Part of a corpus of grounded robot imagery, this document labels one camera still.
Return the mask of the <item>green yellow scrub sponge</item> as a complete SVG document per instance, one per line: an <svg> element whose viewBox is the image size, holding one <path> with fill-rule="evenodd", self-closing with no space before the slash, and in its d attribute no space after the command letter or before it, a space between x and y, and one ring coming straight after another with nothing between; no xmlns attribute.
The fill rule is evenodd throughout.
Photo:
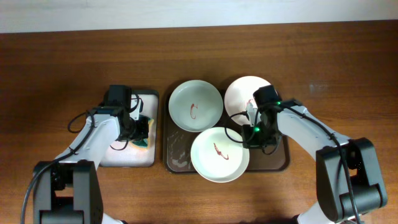
<svg viewBox="0 0 398 224"><path fill-rule="evenodd" d="M154 119L140 115L139 119L136 121L136 132L134 133L130 143L132 146L147 149L150 145L150 136L152 127L154 124Z"/></svg>

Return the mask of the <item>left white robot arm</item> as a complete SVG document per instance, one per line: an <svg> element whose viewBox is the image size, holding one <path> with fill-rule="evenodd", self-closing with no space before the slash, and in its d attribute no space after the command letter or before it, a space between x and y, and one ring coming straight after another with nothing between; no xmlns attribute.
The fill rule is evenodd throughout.
<svg viewBox="0 0 398 224"><path fill-rule="evenodd" d="M33 196L34 223L118 223L104 212L96 170L113 142L145 139L148 133L149 118L138 109L87 111L86 123L69 147L34 168L26 192Z"/></svg>

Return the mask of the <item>cream white plate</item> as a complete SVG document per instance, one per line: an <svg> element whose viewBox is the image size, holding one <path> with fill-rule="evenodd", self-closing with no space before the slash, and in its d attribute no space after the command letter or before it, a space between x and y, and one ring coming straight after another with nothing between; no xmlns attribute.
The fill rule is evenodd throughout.
<svg viewBox="0 0 398 224"><path fill-rule="evenodd" d="M232 129L214 127L200 133L192 143L190 158L195 170L206 180L231 182L248 168L249 150Z"/></svg>

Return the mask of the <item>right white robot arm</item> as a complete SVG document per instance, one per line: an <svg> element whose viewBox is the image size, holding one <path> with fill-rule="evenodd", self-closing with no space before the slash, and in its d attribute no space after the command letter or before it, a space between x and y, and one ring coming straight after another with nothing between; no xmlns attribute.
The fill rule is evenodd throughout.
<svg viewBox="0 0 398 224"><path fill-rule="evenodd" d="M243 113L243 146L261 149L288 136L316 163L317 202L291 223L361 223L361 216L387 204L374 144L340 134L296 100L257 100Z"/></svg>

